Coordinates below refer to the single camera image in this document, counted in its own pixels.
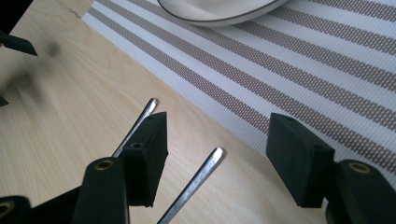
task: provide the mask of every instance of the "white plate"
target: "white plate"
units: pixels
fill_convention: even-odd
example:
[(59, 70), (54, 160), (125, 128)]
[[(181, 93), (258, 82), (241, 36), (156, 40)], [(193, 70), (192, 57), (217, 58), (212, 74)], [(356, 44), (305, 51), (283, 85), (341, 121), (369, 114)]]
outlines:
[(161, 7), (183, 21), (200, 26), (232, 25), (249, 21), (288, 0), (158, 0)]

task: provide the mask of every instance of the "hole in clamp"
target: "hole in clamp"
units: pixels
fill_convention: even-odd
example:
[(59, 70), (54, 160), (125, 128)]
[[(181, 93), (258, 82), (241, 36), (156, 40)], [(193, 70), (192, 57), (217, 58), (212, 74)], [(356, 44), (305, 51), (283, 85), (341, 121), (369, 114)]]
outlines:
[(0, 203), (0, 217), (4, 217), (6, 214), (14, 209), (15, 203), (13, 201), (5, 201)]
[(110, 169), (114, 165), (114, 161), (105, 160), (99, 161), (95, 164), (95, 169), (98, 171), (104, 171)]
[(358, 173), (361, 173), (361, 174), (370, 174), (371, 173), (370, 167), (368, 167), (367, 165), (365, 165), (363, 163), (350, 162), (348, 166), (352, 170), (354, 170), (354, 171), (356, 171)]

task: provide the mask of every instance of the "wooden table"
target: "wooden table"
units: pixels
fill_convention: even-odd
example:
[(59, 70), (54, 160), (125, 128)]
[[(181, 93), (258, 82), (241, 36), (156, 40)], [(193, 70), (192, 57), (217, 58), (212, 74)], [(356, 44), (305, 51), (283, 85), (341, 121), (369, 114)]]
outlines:
[(172, 223), (326, 223), (324, 208), (295, 204), (271, 162), (82, 21), (92, 2), (35, 0), (11, 34), (38, 57), (0, 48), (0, 197), (37, 206), (79, 186), (155, 97), (169, 156), (154, 207), (131, 207), (131, 223), (156, 223), (215, 147), (225, 160)]

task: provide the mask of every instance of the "woven placemat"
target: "woven placemat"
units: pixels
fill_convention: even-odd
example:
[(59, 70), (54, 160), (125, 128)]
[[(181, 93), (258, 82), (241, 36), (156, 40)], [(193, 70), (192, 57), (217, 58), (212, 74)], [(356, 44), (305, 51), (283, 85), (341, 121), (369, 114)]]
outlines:
[(396, 2), (290, 0), (206, 28), (155, 0), (96, 0), (83, 20), (263, 156), (276, 112), (396, 188)]

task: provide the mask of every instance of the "clamp jaw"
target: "clamp jaw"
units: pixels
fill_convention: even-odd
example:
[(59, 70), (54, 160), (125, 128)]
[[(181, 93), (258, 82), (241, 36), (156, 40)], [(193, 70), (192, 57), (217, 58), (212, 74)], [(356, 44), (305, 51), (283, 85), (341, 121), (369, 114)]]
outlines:
[(129, 206), (152, 206), (167, 150), (166, 113), (151, 99), (116, 156), (87, 166), (82, 185), (32, 208), (26, 197), (0, 198), (0, 223), (129, 223)]
[(333, 160), (335, 150), (294, 118), (273, 113), (266, 155), (298, 206), (328, 200), (330, 224), (396, 223), (396, 192), (373, 166)]

